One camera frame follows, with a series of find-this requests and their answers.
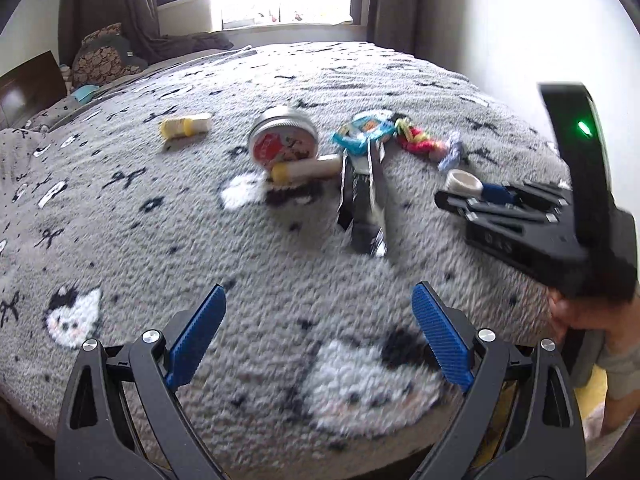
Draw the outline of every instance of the bed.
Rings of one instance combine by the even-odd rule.
[[[338,480],[437,441],[458,398],[410,307],[427,279],[476,326],[533,344],[543,288],[465,245],[433,204],[445,175],[388,144],[388,255],[354,254],[339,186],[273,190],[246,140],[277,104],[330,134],[370,108],[460,132],[481,180],[568,172],[546,139],[466,77],[368,43],[215,54],[116,82],[46,134],[2,134],[0,388],[54,436],[89,336],[120,344],[225,287],[227,314],[178,398],[235,479]],[[160,121],[210,112],[204,136],[164,143]],[[150,456],[161,454],[131,392]]]

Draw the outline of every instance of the wooden headboard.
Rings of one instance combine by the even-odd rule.
[[[0,77],[0,129],[21,128],[38,112],[66,97],[65,82],[51,51]]]

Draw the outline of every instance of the blue item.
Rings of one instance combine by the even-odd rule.
[[[444,377],[466,392],[474,382],[469,367],[469,348],[443,312],[438,300],[422,283],[414,287],[411,306]]]
[[[396,134],[396,124],[391,122],[392,112],[380,110],[371,115],[359,114],[332,135],[332,140],[351,155],[367,155],[367,139],[386,142]]]
[[[505,188],[499,184],[485,184],[482,183],[482,195],[480,200],[485,202],[491,202],[492,204],[506,205],[515,203],[515,197]]]
[[[438,164],[440,171],[454,170],[460,165],[462,157],[465,156],[465,145],[462,143],[458,132],[450,134],[449,139],[447,139],[447,146],[449,147],[449,154]]]
[[[225,290],[217,285],[169,350],[165,360],[168,374],[164,382],[172,392],[191,382],[225,313]]]
[[[99,89],[100,87],[97,85],[84,85],[73,92],[71,95],[75,97],[81,105],[85,105],[89,101],[91,101],[91,98],[94,96],[94,92],[98,91]]]

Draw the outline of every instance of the brown curtain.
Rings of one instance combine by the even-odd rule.
[[[150,64],[209,48],[233,46],[220,32],[160,36],[156,0],[60,0],[60,63],[71,66],[82,38],[118,22],[136,56]]]
[[[371,0],[367,41],[426,59],[433,0]]]

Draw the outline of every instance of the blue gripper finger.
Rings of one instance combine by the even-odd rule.
[[[469,348],[444,313],[440,302],[426,286],[419,283],[414,287],[411,306],[444,377],[466,393],[474,382],[469,369]]]
[[[165,359],[168,373],[164,382],[172,392],[191,382],[225,313],[225,290],[216,285],[191,317]]]

